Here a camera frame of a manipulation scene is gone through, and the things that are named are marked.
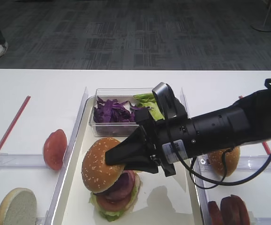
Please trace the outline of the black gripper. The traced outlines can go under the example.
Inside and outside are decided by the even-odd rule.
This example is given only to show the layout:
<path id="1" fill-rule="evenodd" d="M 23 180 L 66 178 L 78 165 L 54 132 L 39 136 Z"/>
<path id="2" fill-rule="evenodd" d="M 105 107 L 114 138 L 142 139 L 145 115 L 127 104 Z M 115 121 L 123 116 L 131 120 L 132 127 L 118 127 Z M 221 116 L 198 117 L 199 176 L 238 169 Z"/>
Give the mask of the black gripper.
<path id="1" fill-rule="evenodd" d="M 105 163 L 125 165 L 125 170 L 152 174 L 158 173 L 158 167 L 161 166 L 166 177 L 175 175 L 175 167 L 168 163 L 164 155 L 157 123 L 149 110 L 136 111 L 135 121 L 139 127 L 123 142 L 105 153 Z"/>

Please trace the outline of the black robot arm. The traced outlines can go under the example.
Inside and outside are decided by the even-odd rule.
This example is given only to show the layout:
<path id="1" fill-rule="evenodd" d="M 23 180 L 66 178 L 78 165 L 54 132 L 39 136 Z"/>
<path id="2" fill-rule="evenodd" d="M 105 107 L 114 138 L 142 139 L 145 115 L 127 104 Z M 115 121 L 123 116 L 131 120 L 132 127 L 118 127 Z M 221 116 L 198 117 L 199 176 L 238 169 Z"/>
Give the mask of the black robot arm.
<path id="1" fill-rule="evenodd" d="M 175 175 L 174 163 L 212 151 L 271 139 L 271 88 L 257 91 L 233 105 L 189 118 L 172 90 L 153 90 L 164 119 L 147 109 L 136 112 L 138 128 L 105 154 L 107 165 L 127 170 Z"/>

